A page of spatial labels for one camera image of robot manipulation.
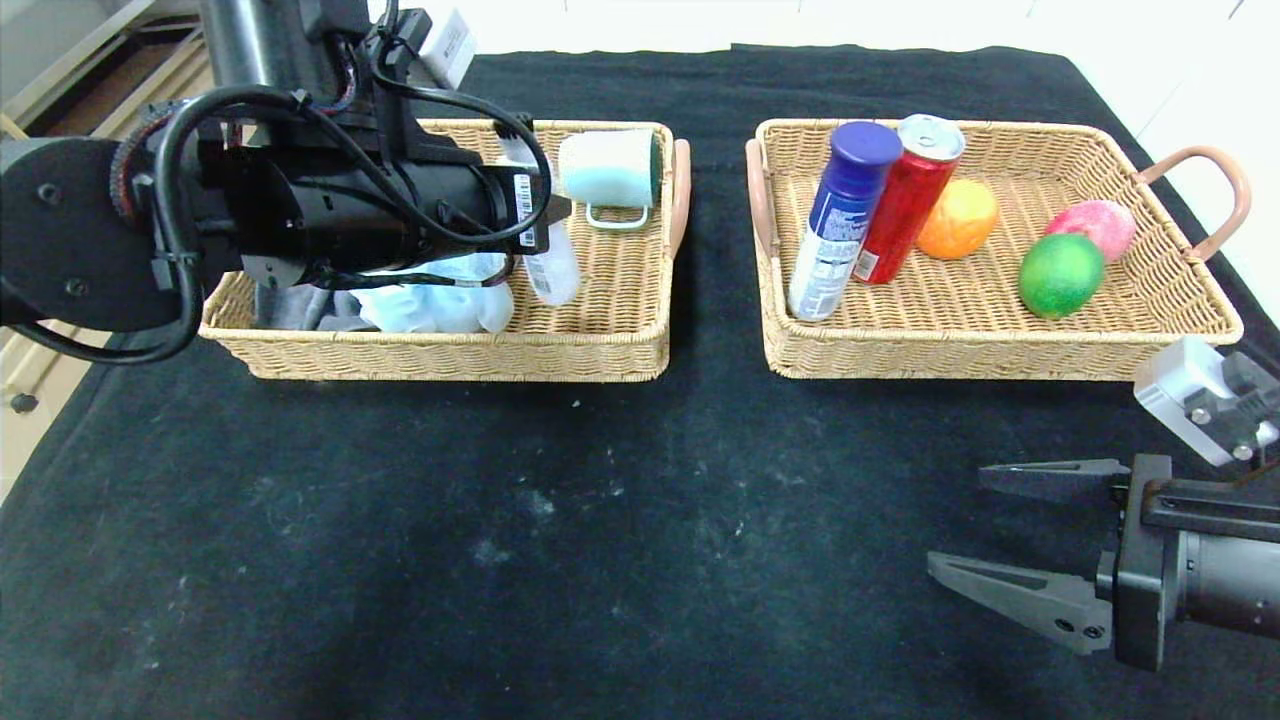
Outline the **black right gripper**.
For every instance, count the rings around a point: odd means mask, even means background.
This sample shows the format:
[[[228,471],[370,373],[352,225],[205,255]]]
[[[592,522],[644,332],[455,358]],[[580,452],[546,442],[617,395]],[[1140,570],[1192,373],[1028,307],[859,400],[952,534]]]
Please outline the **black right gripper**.
[[[1236,480],[1176,477],[1165,455],[996,464],[982,487],[1055,503],[1110,498],[1132,474],[1117,559],[1114,611],[1083,577],[931,551],[929,575],[1075,655],[1108,650],[1157,673],[1175,623],[1277,639],[1277,464]]]

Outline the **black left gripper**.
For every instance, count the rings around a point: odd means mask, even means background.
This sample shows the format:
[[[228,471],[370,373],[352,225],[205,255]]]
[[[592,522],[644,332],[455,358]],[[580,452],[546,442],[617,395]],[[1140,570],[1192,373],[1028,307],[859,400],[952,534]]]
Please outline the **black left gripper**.
[[[552,193],[545,205],[544,177],[534,167],[512,164],[430,165],[428,215],[451,232],[430,231],[433,258],[474,252],[521,255],[540,252],[535,210],[544,208],[541,223],[556,225],[572,215],[572,200]]]

